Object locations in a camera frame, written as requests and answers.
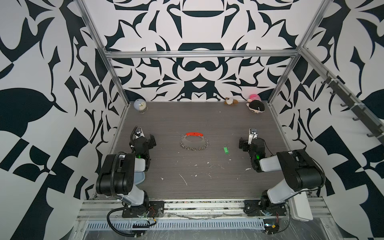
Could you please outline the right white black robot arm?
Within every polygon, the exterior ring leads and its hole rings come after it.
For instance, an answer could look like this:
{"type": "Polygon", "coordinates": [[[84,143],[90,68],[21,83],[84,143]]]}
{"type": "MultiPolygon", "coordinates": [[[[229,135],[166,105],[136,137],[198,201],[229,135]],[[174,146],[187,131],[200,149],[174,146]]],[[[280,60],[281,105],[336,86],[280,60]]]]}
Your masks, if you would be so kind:
{"type": "Polygon", "coordinates": [[[281,209],[285,203],[302,192],[321,189],[326,183],[324,170],[303,149],[277,152],[266,156],[265,141],[261,138],[240,138],[239,149],[250,156],[252,168],[258,173],[282,171],[284,179],[264,191],[256,207],[246,204],[244,212],[251,214],[260,210],[264,215],[281,209]]]}

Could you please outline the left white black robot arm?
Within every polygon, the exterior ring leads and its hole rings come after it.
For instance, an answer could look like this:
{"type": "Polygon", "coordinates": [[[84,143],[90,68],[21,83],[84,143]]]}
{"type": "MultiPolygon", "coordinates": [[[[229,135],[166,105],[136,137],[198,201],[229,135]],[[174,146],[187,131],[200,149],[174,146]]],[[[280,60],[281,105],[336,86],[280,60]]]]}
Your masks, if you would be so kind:
{"type": "Polygon", "coordinates": [[[137,187],[145,179],[151,164],[150,150],[157,145],[155,137],[133,134],[131,153],[107,155],[96,181],[99,195],[113,197],[132,209],[149,209],[148,194],[137,187]]]}

